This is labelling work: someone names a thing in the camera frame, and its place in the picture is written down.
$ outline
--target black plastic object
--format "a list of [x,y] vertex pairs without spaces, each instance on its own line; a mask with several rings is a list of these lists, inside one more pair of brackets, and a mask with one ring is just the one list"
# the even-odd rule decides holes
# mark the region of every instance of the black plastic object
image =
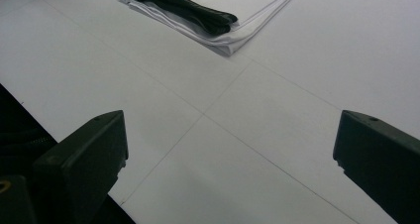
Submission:
[[90,224],[136,224],[108,195]]
[[24,177],[0,176],[0,223],[37,224]]
[[163,10],[197,25],[211,36],[219,36],[231,31],[231,25],[238,21],[235,15],[203,7],[191,0],[137,0],[151,1]]
[[32,163],[56,144],[0,84],[0,175],[32,176]]
[[37,201],[48,205],[53,223],[89,223],[127,158],[123,112],[98,116],[35,161],[45,191]]
[[343,111],[334,160],[400,224],[420,223],[420,141],[365,114]]

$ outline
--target folded white cloth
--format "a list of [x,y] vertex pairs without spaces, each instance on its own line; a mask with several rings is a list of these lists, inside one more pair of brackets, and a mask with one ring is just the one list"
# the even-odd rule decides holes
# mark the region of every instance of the folded white cloth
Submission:
[[238,22],[231,26],[231,32],[217,37],[210,36],[195,24],[161,9],[152,2],[121,1],[185,36],[229,56],[255,35],[290,0],[191,0],[238,17]]

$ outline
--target white surface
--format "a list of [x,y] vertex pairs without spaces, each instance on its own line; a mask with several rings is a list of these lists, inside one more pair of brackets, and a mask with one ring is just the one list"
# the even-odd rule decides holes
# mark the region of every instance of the white surface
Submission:
[[116,0],[0,6],[0,82],[55,138],[125,111],[138,223],[395,223],[332,149],[341,109],[420,138],[419,0],[293,0],[229,58]]

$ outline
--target white floor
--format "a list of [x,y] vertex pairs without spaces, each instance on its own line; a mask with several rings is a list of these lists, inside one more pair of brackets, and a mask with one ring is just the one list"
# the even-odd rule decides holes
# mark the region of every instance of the white floor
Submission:
[[137,223],[395,223],[332,158],[343,109],[420,138],[420,0],[293,0],[223,57],[117,0],[0,0],[0,82],[57,139],[122,109]]

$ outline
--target grout line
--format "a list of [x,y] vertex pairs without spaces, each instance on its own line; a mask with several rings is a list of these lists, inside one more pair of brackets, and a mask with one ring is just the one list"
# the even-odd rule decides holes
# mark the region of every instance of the grout line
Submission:
[[199,113],[204,114],[203,112],[201,112],[200,109],[198,109],[197,107],[195,107],[194,105],[190,104],[187,100],[185,100],[181,95],[179,95],[178,93],[176,93],[175,91],[173,91],[170,87],[166,86],[164,83],[162,83],[159,79],[157,79],[154,75],[152,75],[151,73],[147,72],[146,70],[142,69],[141,67],[139,67],[136,63],[132,62],[129,58],[125,57],[125,59],[131,63],[135,68],[139,69],[140,71],[142,71],[143,73],[145,73],[146,75],[148,75],[151,79],[153,79],[154,81],[156,81],[158,84],[160,84],[161,86],[163,86],[164,88],[166,88],[167,90],[169,90],[170,92],[172,92],[173,94],[175,94],[176,97],[180,98],[182,101],[184,101],[186,104],[188,104],[189,106],[191,106],[192,108],[194,108],[195,110],[197,110]]
[[31,4],[31,3],[35,2],[35,1],[37,1],[37,0],[30,0],[29,2],[27,2],[27,3],[25,3],[25,4],[21,5],[21,6],[18,6],[16,8],[13,8],[13,9],[11,9],[8,12],[4,12],[4,13],[0,14],[0,18],[1,17],[4,17],[6,15],[9,15],[10,13],[15,12],[16,10],[20,10],[20,9],[24,8],[25,6],[27,6],[28,4]]
[[213,105],[219,100],[219,98],[221,98],[223,96],[223,94],[225,94],[225,92],[232,86],[232,84],[245,72],[245,70],[247,70],[248,67],[251,66],[251,64],[255,62],[253,59],[250,59],[250,61],[248,62],[247,65],[244,66],[244,69],[238,73],[238,75],[228,84],[228,86],[226,86],[226,88],[222,91],[222,93],[217,96],[216,99],[214,99],[214,101],[204,110],[203,114],[206,114],[211,107],[213,107]]
[[300,89],[304,90],[305,92],[307,92],[307,93],[311,94],[312,96],[314,96],[314,97],[318,98],[319,100],[321,100],[321,101],[323,101],[323,102],[327,103],[328,105],[330,105],[330,106],[332,106],[332,107],[334,107],[334,108],[337,108],[337,109],[338,109],[338,110],[340,110],[340,111],[342,111],[342,110],[343,110],[342,108],[340,108],[340,107],[338,107],[338,106],[334,105],[333,103],[329,102],[328,100],[326,100],[326,99],[324,99],[324,98],[322,98],[322,97],[319,97],[319,96],[318,96],[318,95],[316,95],[315,93],[313,93],[313,92],[309,91],[308,89],[306,89],[306,88],[302,87],[302,86],[301,86],[300,84],[298,84],[297,82],[294,82],[293,80],[288,79],[288,78],[284,77],[283,75],[281,75],[281,74],[277,73],[276,71],[272,70],[271,68],[269,68],[269,67],[265,66],[263,63],[260,63],[260,62],[257,62],[257,61],[256,61],[256,63],[257,63],[257,64],[259,64],[259,65],[261,65],[261,66],[262,66],[262,67],[264,67],[265,69],[269,70],[270,72],[274,73],[275,75],[277,75],[277,76],[279,76],[279,77],[281,77],[281,78],[285,79],[286,81],[290,82],[291,84],[293,84],[293,85],[295,85],[295,86],[299,87]]
[[198,121],[200,121],[200,119],[204,116],[204,114],[201,114],[201,116],[191,125],[191,127],[178,139],[178,141],[175,143],[175,145],[173,145],[170,150],[160,159],[160,161],[158,161],[158,163],[148,172],[148,174],[146,174],[146,176],[139,182],[139,184],[136,186],[136,188],[133,190],[133,192],[127,197],[125,198],[125,200],[122,201],[120,206],[123,206],[124,203],[126,203],[132,196],[133,194],[137,191],[137,189],[139,189],[139,187],[142,185],[142,183],[149,177],[149,175],[152,174],[152,172],[160,165],[160,163],[170,154],[170,152],[176,147],[176,145],[179,144],[179,142],[186,136],[187,133],[189,133],[189,131],[195,126],[195,124],[197,124]]
[[290,173],[288,173],[286,170],[284,170],[283,168],[281,168],[280,166],[278,166],[277,164],[275,164],[274,162],[272,162],[271,160],[269,160],[262,153],[260,153],[259,151],[257,151],[256,149],[254,149],[253,147],[251,147],[250,145],[248,145],[246,142],[244,142],[243,140],[241,140],[235,134],[231,133],[228,129],[226,129],[225,127],[223,127],[222,125],[220,125],[218,122],[216,122],[215,120],[213,120],[212,118],[210,118],[206,114],[204,114],[204,116],[206,118],[210,119],[211,121],[213,121],[214,123],[216,123],[219,127],[221,127],[227,133],[229,133],[230,135],[232,135],[233,137],[235,137],[236,139],[238,139],[238,141],[240,141],[245,146],[247,146],[249,149],[251,149],[252,151],[254,151],[255,153],[257,153],[258,155],[260,155],[262,158],[264,158],[266,161],[268,161],[269,163],[271,163],[273,166],[275,166],[276,168],[280,169],[282,172],[284,172],[285,174],[287,174],[290,178],[292,178],[293,180],[295,180],[298,183],[300,183],[300,185],[302,185],[303,187],[305,187],[306,189],[308,189],[310,192],[312,192],[313,194],[315,194],[316,196],[318,196],[319,198],[321,198],[322,200],[324,200],[325,202],[327,202],[328,204],[330,204],[332,207],[334,207],[336,210],[338,210],[339,212],[341,212],[343,215],[347,216],[350,220],[354,221],[357,224],[360,224],[358,221],[356,221],[354,218],[352,218],[346,212],[344,212],[343,210],[341,210],[340,208],[338,208],[336,205],[334,205],[333,203],[331,203],[329,200],[327,200],[324,197],[322,197],[320,194],[316,193],[314,190],[312,190],[311,188],[309,188],[307,185],[305,185],[303,182],[301,182],[300,180],[298,180],[297,178],[295,178],[293,175],[291,175]]

